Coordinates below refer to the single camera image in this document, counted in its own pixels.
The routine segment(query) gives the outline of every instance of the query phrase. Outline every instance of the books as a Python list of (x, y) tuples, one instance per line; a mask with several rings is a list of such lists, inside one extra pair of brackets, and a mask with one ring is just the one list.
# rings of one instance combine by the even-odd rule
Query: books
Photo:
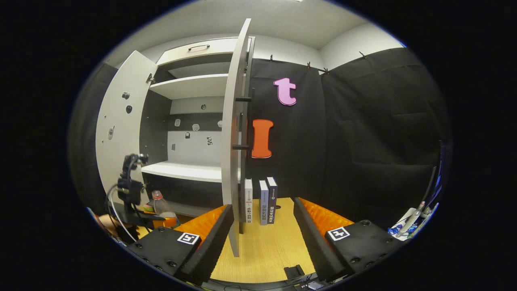
[(267, 205), (269, 202), (269, 189), (267, 188), (266, 181), (260, 180), (260, 225), (267, 225)]
[(244, 180), (244, 205), (246, 223), (251, 223), (253, 217), (253, 184), (251, 179)]
[(277, 206), (278, 186), (273, 177), (267, 177), (269, 186), (268, 218), (267, 224), (275, 223), (275, 210)]

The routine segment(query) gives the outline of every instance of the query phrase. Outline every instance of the open cabinet door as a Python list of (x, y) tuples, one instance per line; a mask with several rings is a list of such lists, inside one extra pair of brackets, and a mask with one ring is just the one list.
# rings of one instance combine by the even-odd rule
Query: open cabinet door
[(226, 82), (223, 104), (223, 124), (221, 130), (221, 183), (223, 204), (232, 204), (234, 222), (228, 236), (233, 255), (239, 256), (239, 197), (238, 197), (238, 156), (239, 152), (232, 149), (238, 144), (238, 119), (240, 112), (235, 108), (235, 98), (241, 97), (244, 84), (246, 50), (248, 47), (248, 28), (250, 18), (247, 18), (237, 38), (237, 45), (230, 62), (230, 70)]
[[(95, 150), (100, 179), (106, 193), (117, 183), (122, 173), (124, 156), (140, 154), (140, 120), (145, 97), (158, 66), (141, 53), (134, 51), (118, 69), (102, 100)], [(143, 182), (140, 168), (131, 172), (134, 180)], [(115, 202), (123, 203), (117, 195)], [(142, 193), (142, 202), (148, 202)]]

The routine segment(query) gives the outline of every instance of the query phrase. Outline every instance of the black curtain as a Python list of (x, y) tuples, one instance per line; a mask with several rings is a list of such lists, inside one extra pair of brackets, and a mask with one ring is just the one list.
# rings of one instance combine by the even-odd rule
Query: black curtain
[(97, 116), (104, 94), (118, 69), (102, 64), (79, 93), (68, 127), (68, 163), (77, 193), (97, 215), (106, 214), (106, 193), (100, 180), (95, 153)]
[[(283, 105), (273, 82), (289, 78), (296, 85), (296, 104)], [(259, 180), (274, 177), (278, 197), (302, 197), (318, 202), (325, 167), (325, 103), (320, 76), (314, 68), (287, 62), (254, 59), (250, 88), (255, 88), (250, 122), (267, 119), (269, 158), (250, 158), (246, 178), (253, 179), (253, 198), (260, 199)]]
[(405, 48), (348, 62), (321, 80), (327, 154), (320, 204), (352, 221), (391, 227), (418, 206), (439, 141), (451, 138), (442, 95)]

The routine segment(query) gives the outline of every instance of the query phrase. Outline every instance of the cabinet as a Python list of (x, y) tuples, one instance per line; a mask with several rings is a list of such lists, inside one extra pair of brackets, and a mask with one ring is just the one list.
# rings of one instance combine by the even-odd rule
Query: cabinet
[[(106, 192), (130, 153), (155, 153), (149, 155), (148, 165), (131, 172), (133, 179), (146, 184), (144, 176), (159, 183), (192, 182), (198, 189), (203, 183), (211, 189), (220, 184), (218, 203), (233, 205), (229, 237), (235, 256), (238, 185), (244, 184), (246, 168), (246, 151), (235, 145), (247, 145), (246, 70), (251, 70), (255, 42), (248, 34), (250, 21), (244, 22), (238, 37), (172, 48), (157, 63), (134, 51), (106, 91), (96, 130), (97, 164)], [(143, 201), (148, 201), (148, 190), (142, 192)], [(212, 199), (197, 193), (200, 202)], [(215, 207), (178, 202), (178, 213), (198, 216)]]

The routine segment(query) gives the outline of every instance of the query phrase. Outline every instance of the orange foam pad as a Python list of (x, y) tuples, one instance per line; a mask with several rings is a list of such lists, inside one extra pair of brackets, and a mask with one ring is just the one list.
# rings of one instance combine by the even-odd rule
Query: orange foam pad
[(221, 216), (221, 213), (223, 213), (223, 210), (225, 208), (226, 205), (223, 205), (221, 207), (215, 208), (214, 210), (208, 211), (207, 213), (174, 228), (174, 230), (188, 232), (193, 235), (199, 235), (201, 238), (201, 244), (203, 244), (206, 237), (212, 230), (214, 224), (216, 223), (217, 219), (219, 219), (219, 216)]
[(268, 158), (271, 157), (269, 150), (269, 129), (273, 127), (273, 121), (267, 119), (253, 120), (253, 128), (255, 129), (255, 137), (253, 139), (253, 150), (251, 157)]
[(318, 231), (323, 238), (325, 238), (325, 233), (329, 230), (353, 224), (352, 221), (337, 215), (328, 209), (325, 209), (305, 199), (299, 199), (303, 206), (305, 206), (307, 212), (311, 215), (312, 221), (314, 221), (314, 224), (316, 224), (316, 227), (318, 228)]

